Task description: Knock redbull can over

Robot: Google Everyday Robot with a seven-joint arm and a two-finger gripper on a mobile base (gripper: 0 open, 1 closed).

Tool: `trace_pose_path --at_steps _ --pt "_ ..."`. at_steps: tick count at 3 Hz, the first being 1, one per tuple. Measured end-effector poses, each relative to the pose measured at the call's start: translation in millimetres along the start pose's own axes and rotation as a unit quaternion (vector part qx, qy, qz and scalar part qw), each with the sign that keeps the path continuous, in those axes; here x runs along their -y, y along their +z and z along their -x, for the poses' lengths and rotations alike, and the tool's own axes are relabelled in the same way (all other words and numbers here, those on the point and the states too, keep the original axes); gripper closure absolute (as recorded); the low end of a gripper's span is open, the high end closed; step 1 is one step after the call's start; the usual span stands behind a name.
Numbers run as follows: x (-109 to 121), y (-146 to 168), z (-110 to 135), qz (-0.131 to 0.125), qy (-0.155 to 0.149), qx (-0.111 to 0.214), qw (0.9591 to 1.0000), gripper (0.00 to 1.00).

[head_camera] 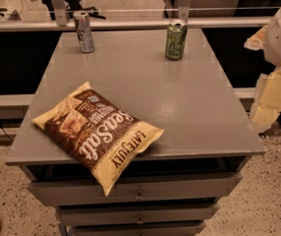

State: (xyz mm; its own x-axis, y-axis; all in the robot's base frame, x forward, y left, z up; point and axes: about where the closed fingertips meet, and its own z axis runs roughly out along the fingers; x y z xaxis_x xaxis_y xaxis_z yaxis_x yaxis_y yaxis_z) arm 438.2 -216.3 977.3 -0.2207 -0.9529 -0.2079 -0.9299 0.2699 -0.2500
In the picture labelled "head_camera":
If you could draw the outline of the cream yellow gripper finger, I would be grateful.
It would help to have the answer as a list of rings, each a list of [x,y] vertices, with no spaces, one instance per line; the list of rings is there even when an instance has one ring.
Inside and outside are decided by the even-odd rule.
[[[263,133],[281,114],[281,27],[264,26],[248,38],[244,46],[262,50],[265,60],[275,66],[271,74],[259,76],[250,111],[251,129]]]

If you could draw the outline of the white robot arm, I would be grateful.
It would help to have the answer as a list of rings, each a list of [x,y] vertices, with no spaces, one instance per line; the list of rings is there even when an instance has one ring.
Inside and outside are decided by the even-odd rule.
[[[259,76],[250,110],[251,129],[264,133],[281,113],[281,8],[266,26],[246,40],[244,46],[262,50],[264,59],[275,66],[271,74]]]

